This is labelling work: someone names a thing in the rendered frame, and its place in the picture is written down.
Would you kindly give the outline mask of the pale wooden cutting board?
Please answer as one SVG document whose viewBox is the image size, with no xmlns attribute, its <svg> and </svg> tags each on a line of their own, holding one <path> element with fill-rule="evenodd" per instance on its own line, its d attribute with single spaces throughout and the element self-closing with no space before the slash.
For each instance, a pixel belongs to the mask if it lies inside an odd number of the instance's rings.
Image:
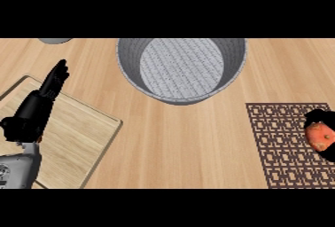
<svg viewBox="0 0 335 227">
<path fill-rule="evenodd" d="M 0 95 L 0 121 L 14 116 L 30 92 L 42 82 L 23 76 Z M 110 144 L 120 132 L 123 121 L 104 114 L 64 92 L 54 102 L 52 114 L 43 131 L 42 164 L 34 187 L 85 188 Z M 23 145 L 8 142 L 0 127 L 0 156 L 24 153 Z M 9 164 L 0 160 L 0 188 L 9 183 Z"/>
</svg>

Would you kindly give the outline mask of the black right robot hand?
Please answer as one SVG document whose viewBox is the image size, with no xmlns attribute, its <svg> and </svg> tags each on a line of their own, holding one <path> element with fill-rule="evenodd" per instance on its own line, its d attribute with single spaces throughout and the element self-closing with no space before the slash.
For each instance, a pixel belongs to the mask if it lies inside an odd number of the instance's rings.
<svg viewBox="0 0 335 227">
<path fill-rule="evenodd" d="M 322 109 L 315 109 L 306 114 L 306 124 L 304 129 L 312 123 L 324 122 L 335 131 L 335 112 L 324 111 Z M 335 143 L 324 152 L 318 152 L 322 158 L 328 161 L 335 162 Z"/>
</svg>

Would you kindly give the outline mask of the grey round object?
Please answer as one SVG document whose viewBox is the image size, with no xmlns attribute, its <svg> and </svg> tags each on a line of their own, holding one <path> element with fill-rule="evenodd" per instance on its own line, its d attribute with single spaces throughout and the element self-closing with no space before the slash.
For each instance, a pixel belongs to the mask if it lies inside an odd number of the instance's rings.
<svg viewBox="0 0 335 227">
<path fill-rule="evenodd" d="M 61 44 L 67 43 L 73 38 L 39 38 L 43 43 L 48 44 Z"/>
</svg>

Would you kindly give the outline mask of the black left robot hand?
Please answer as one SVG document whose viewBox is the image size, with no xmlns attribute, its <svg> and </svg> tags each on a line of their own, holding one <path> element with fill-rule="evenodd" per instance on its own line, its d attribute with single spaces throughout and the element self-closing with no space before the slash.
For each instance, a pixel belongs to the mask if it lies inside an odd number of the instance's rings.
<svg viewBox="0 0 335 227">
<path fill-rule="evenodd" d="M 37 142 L 48 125 L 55 99 L 70 76 L 67 60 L 62 59 L 49 72 L 43 84 L 26 97 L 17 113 L 0 121 L 9 142 Z"/>
</svg>

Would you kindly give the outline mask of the brown patterned placemat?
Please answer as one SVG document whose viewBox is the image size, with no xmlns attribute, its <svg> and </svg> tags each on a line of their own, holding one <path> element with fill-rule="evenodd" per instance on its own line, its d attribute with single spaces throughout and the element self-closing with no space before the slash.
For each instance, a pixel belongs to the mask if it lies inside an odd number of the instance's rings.
<svg viewBox="0 0 335 227">
<path fill-rule="evenodd" d="M 306 141 L 304 114 L 328 103 L 247 103 L 248 119 L 271 189 L 335 189 L 335 163 Z"/>
</svg>

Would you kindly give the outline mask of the grey wicker basket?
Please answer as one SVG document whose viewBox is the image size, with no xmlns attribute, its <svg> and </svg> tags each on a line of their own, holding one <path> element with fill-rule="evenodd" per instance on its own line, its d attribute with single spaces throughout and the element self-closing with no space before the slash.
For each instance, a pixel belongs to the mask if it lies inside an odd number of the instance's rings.
<svg viewBox="0 0 335 227">
<path fill-rule="evenodd" d="M 121 38 L 117 60 L 132 86 L 158 101 L 186 106 L 237 80 L 248 56 L 245 38 Z"/>
</svg>

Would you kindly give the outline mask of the orange squash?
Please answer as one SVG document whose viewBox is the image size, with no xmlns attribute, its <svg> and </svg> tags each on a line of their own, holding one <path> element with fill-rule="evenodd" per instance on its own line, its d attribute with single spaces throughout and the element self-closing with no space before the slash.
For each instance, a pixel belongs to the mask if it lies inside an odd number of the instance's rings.
<svg viewBox="0 0 335 227">
<path fill-rule="evenodd" d="M 335 131 L 324 123 L 312 123 L 306 128 L 306 140 L 318 152 L 324 152 L 335 143 Z"/>
</svg>

